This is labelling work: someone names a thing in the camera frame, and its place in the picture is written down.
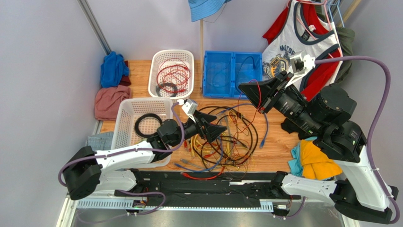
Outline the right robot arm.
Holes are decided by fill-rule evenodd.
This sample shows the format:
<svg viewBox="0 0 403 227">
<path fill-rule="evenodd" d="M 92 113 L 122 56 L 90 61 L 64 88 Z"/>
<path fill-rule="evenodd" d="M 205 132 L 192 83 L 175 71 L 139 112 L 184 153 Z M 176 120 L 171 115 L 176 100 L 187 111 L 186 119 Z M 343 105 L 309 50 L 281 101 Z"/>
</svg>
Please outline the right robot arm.
<svg viewBox="0 0 403 227">
<path fill-rule="evenodd" d="M 239 84 L 239 90 L 260 113 L 276 109 L 302 133 L 314 136 L 314 145 L 345 174 L 345 180 L 313 180 L 278 171 L 271 185 L 288 195 L 299 195 L 333 205 L 351 219 L 393 224 L 400 216 L 396 203 L 398 189 L 377 178 L 370 164 L 369 140 L 351 116 L 356 102 L 339 85 L 323 87 L 307 101 L 290 84 L 292 74 Z"/>
</svg>

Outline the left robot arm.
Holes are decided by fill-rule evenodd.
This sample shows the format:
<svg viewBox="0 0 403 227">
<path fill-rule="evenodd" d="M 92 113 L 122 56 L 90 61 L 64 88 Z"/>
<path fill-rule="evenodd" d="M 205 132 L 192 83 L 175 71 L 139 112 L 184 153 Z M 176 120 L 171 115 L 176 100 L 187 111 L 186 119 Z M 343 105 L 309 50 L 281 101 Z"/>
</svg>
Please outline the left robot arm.
<svg viewBox="0 0 403 227">
<path fill-rule="evenodd" d="M 195 111 L 185 123 L 164 120 L 149 138 L 129 147 L 98 151 L 82 147 L 61 168 L 58 180 L 74 201 L 99 191 L 129 191 L 138 182 L 132 169 L 165 159 L 195 135 L 209 143 L 216 140 L 227 128 L 213 124 L 215 120 L 216 116 Z"/>
</svg>

